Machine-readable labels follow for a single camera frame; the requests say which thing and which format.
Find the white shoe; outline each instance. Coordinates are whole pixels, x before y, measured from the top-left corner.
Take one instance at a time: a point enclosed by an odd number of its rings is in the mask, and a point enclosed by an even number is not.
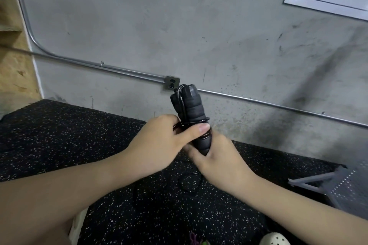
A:
[[[290,245],[290,243],[281,233],[269,233],[262,238],[260,245]]]

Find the wooden board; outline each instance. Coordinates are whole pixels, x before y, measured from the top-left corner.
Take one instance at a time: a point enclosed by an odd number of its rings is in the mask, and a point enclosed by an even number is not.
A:
[[[0,0],[0,43],[29,50],[17,0]],[[32,57],[0,49],[0,91],[41,99]]]

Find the black speckled mat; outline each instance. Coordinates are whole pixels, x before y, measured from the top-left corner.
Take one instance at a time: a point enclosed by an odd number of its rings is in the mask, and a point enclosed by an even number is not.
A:
[[[0,181],[94,162],[126,148],[144,122],[42,100],[0,121]],[[288,185],[288,178],[332,172],[338,166],[234,142],[260,176],[304,196],[324,196]],[[78,244],[190,244],[189,233],[211,244],[258,244],[277,231],[304,244],[277,223],[199,175],[180,153],[163,171],[102,197],[90,206]],[[186,192],[178,179],[186,184]]]

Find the gray wall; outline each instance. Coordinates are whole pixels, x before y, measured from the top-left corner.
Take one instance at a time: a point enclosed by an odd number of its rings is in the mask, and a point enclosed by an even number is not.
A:
[[[368,25],[283,0],[25,0],[61,55],[175,75],[199,88],[368,123]],[[37,59],[45,98],[148,120],[173,113],[159,85]],[[203,95],[234,140],[346,162],[366,130]]]

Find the right hand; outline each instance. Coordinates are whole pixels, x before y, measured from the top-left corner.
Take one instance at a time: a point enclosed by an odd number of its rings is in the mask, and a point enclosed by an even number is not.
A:
[[[246,183],[257,178],[230,139],[212,130],[211,148],[204,156],[187,144],[184,150],[204,177],[215,187],[238,197]]]

